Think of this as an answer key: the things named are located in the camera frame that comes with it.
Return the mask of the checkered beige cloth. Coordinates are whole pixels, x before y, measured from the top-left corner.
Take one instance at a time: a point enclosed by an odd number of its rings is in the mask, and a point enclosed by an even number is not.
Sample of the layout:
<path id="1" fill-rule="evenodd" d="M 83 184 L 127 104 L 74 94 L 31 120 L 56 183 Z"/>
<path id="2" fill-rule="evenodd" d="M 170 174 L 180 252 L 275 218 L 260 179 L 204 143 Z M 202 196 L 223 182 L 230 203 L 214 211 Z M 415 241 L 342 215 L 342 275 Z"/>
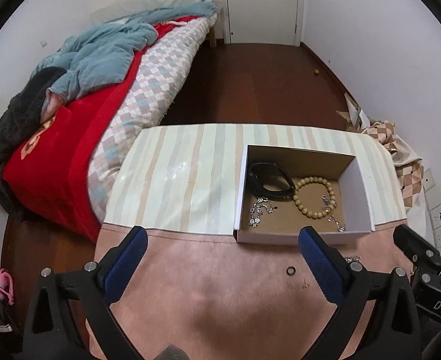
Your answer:
<path id="1" fill-rule="evenodd" d="M 407 211 L 414 208 L 423 187 L 422 159 L 398 135 L 395 125 L 389 121 L 377 121 L 361 132 L 378 141 L 390 153 L 400 183 L 404 206 Z"/>

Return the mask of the torn cardboard pieces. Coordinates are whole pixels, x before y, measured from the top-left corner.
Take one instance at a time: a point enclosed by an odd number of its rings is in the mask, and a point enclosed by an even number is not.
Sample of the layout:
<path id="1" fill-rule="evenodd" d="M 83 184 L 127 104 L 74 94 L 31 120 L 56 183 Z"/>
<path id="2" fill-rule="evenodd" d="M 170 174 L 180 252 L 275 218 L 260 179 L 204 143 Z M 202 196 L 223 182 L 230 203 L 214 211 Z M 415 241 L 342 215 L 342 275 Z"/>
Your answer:
<path id="1" fill-rule="evenodd" d="M 346 111 L 336 111 L 346 122 L 346 131 L 353 133 L 362 133 L 371 126 L 371 119 L 366 115 L 361 106 L 352 97 L 351 94 L 346 92 L 344 94 L 346 101 Z"/>

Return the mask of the black wristband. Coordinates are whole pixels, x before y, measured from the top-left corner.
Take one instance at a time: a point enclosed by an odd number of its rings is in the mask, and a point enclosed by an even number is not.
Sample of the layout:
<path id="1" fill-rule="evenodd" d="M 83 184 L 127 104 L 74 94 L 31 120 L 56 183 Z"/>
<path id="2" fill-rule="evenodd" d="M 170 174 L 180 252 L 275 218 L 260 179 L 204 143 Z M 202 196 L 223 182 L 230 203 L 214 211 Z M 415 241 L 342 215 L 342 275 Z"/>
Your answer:
<path id="1" fill-rule="evenodd" d="M 275 163 L 253 163 L 247 170 L 247 185 L 256 197 L 274 201 L 294 196 L 296 186 L 287 173 Z"/>

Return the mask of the bed with checkered mattress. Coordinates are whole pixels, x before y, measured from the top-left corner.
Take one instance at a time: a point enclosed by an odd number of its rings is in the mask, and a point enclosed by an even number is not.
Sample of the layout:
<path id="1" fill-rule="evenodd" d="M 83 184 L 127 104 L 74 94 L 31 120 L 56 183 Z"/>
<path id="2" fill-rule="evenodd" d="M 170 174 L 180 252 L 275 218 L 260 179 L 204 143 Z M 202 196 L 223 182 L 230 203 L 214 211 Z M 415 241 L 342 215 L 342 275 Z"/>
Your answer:
<path id="1" fill-rule="evenodd" d="M 0 29 L 0 217 L 96 240 L 216 18 L 217 0 L 21 0 Z"/>

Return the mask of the pink object on floor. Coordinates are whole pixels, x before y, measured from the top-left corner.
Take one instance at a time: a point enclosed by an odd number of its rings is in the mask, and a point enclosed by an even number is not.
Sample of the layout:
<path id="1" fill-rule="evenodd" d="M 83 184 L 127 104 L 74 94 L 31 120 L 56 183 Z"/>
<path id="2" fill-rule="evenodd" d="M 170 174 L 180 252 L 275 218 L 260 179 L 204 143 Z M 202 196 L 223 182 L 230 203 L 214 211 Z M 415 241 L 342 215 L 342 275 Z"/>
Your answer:
<path id="1" fill-rule="evenodd" d="M 0 301 L 7 302 L 9 306 L 15 303 L 13 279 L 3 268 L 0 270 Z"/>

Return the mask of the black fuzzy blanket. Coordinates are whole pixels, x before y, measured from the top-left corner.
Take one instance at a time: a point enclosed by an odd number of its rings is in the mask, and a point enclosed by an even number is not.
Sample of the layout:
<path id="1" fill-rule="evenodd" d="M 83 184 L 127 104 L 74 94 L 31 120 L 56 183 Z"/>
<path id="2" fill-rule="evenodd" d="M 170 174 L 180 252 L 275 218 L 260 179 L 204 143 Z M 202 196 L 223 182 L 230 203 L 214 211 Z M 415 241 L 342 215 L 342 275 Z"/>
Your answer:
<path id="1" fill-rule="evenodd" d="M 46 67 L 35 73 L 0 118 L 0 206 L 10 215 L 23 213 L 24 207 L 3 179 L 3 169 L 20 144 L 41 126 L 46 91 L 65 72 L 61 67 Z"/>

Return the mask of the white door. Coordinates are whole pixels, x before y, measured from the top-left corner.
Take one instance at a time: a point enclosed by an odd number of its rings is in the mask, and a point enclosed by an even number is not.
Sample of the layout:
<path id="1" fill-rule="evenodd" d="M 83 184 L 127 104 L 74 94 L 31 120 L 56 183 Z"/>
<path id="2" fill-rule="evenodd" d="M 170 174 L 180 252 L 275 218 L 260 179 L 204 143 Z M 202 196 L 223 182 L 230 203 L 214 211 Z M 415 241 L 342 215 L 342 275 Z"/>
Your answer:
<path id="1" fill-rule="evenodd" d="M 225 42 L 298 47 L 304 5 L 305 0 L 225 0 Z"/>

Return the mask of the white power strip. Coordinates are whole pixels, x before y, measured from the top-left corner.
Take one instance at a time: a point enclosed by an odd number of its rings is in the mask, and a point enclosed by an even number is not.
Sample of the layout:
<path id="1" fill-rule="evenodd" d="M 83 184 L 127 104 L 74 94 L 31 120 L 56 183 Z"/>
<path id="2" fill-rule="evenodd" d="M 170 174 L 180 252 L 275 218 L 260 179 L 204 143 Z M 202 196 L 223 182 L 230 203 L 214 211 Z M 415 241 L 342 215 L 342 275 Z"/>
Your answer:
<path id="1" fill-rule="evenodd" d="M 441 254 L 441 187 L 434 179 L 430 169 L 425 169 L 422 182 L 425 203 L 434 237 L 434 245 Z"/>

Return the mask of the blue quilt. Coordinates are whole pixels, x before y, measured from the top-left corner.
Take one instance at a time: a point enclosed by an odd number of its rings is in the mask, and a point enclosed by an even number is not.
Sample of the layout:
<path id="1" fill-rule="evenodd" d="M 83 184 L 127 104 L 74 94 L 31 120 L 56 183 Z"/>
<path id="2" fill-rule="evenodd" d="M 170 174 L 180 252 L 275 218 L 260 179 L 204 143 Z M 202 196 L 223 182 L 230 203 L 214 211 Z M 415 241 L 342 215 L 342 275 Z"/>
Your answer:
<path id="1" fill-rule="evenodd" d="M 169 7 L 139 12 L 120 22 L 108 22 L 71 36 L 52 55 L 45 57 L 32 71 L 44 68 L 64 69 L 50 90 L 66 101 L 125 79 L 134 54 L 153 45 L 160 37 L 157 24 L 187 17 L 210 17 L 216 13 L 213 2 L 197 2 L 184 7 Z"/>

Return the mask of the white cardboard jewelry box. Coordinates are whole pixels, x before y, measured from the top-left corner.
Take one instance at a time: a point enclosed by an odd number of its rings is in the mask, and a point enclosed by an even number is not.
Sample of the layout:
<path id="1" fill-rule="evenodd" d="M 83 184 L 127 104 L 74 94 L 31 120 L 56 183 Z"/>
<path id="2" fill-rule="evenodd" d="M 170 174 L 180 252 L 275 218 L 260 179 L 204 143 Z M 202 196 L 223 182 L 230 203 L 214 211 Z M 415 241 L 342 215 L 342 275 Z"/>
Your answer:
<path id="1" fill-rule="evenodd" d="M 248 168 L 277 164 L 295 183 L 293 197 L 256 197 Z M 375 230 L 360 160 L 351 154 L 267 145 L 243 151 L 233 236 L 239 243 L 295 245 L 302 228 L 312 226 L 329 245 L 345 245 Z"/>

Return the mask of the striped glossy table mat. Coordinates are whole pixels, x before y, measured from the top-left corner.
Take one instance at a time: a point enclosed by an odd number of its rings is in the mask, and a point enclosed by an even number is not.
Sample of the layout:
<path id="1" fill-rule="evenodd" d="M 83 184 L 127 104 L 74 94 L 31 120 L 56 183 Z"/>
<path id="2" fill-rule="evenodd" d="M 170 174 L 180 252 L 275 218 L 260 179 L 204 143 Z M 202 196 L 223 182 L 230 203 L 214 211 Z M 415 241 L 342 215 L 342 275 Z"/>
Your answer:
<path id="1" fill-rule="evenodd" d="M 392 157 L 366 134 L 272 124 L 197 124 L 140 132 L 115 178 L 105 222 L 231 233 L 247 145 L 353 155 L 360 164 L 374 225 L 406 217 Z"/>

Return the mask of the red blanket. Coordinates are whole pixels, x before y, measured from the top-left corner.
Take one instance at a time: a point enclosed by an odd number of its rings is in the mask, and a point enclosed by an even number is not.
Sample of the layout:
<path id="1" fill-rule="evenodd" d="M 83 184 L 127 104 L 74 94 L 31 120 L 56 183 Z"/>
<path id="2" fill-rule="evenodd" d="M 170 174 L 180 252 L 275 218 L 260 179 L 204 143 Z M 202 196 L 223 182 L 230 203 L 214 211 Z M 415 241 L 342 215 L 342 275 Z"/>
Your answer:
<path id="1" fill-rule="evenodd" d="M 216 16 L 157 24 L 156 42 L 134 54 L 124 80 L 66 101 L 46 90 L 39 129 L 11 155 L 3 179 L 23 220 L 48 219 L 96 241 L 127 153 L 160 123 Z"/>

